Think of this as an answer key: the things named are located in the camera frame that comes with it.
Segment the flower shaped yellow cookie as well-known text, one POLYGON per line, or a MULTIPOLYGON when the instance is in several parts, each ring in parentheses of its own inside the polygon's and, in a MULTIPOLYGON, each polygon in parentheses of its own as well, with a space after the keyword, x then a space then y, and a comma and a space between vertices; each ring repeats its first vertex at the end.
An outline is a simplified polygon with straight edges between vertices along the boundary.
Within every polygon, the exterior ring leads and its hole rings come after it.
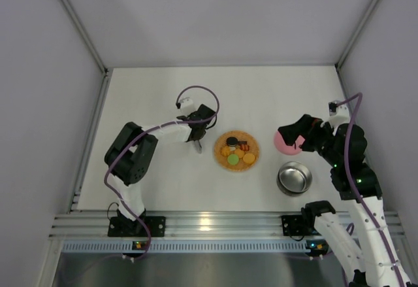
POLYGON ((230 153, 231 153, 231 150, 228 146, 224 146, 220 151, 220 154, 224 157, 228 157, 230 153))

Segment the black sandwich cookie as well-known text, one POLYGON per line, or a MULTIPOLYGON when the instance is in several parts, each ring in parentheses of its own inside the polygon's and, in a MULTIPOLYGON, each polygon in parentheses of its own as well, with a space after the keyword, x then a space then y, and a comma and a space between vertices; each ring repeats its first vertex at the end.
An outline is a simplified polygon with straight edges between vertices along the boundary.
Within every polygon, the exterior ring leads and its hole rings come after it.
POLYGON ((235 147, 238 145, 238 139, 236 137, 227 137, 226 144, 227 146, 235 147))

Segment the pink round lid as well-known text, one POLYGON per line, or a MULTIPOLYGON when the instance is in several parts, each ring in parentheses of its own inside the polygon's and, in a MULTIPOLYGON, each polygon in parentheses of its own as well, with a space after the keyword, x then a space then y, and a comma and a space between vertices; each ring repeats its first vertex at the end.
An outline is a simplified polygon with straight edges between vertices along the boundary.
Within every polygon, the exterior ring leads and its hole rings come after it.
POLYGON ((302 152, 300 146, 304 143, 304 138, 299 136, 293 145, 286 145, 282 135, 279 131, 275 133, 274 136, 274 146, 276 149, 285 155, 295 156, 302 152))

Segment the braised pork piece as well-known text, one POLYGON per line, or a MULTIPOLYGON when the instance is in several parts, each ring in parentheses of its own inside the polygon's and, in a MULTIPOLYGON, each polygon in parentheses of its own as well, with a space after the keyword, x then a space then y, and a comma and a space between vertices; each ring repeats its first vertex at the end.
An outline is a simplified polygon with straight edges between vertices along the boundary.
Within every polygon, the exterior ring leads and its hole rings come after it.
POLYGON ((241 144, 240 149, 247 152, 247 151, 249 151, 249 145, 248 144, 241 144))

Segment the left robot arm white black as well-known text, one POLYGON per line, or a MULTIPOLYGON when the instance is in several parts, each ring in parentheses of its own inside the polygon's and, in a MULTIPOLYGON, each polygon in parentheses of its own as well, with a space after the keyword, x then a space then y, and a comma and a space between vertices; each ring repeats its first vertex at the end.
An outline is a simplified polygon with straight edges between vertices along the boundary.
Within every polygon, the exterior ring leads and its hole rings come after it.
POLYGON ((106 152, 104 162, 108 169, 104 184, 118 198, 117 213, 109 221, 109 237, 150 233, 140 181, 148 172, 157 147, 192 142, 201 151, 200 140, 217 112, 204 104, 196 110, 185 103, 178 103, 177 107, 182 115, 160 126, 144 129, 134 122, 126 123, 106 152))

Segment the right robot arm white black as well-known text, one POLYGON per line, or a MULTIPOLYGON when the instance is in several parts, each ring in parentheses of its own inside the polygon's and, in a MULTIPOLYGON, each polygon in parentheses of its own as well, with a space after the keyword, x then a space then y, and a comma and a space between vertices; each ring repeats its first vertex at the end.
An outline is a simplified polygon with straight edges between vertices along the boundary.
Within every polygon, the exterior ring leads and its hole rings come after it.
POLYGON ((326 240, 350 286, 413 286, 387 227, 378 178, 364 160, 364 131, 346 117, 324 121, 305 114, 278 132, 287 146, 302 137, 300 149, 318 153, 331 166, 332 185, 346 204, 357 238, 341 225, 328 201, 306 204, 302 215, 308 227, 326 240))

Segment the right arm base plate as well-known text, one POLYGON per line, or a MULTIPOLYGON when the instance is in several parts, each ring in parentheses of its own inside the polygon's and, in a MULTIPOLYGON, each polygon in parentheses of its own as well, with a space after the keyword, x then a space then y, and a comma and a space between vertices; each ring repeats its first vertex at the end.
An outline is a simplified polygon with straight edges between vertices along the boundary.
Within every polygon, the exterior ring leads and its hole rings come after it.
POLYGON ((283 234, 287 237, 318 235, 313 225, 301 214, 283 215, 280 217, 283 234))

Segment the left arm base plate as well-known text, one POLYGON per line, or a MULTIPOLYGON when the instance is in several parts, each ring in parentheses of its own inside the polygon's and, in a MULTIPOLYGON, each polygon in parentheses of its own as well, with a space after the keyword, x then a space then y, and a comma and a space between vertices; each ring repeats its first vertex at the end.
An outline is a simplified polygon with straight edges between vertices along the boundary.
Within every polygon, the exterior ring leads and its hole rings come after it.
MULTIPOLYGON (((165 236, 166 218, 164 216, 145 216, 142 221, 151 237, 165 236)), ((138 220, 132 221, 124 216, 114 216, 110 219, 107 235, 109 237, 147 237, 148 233, 138 220)))

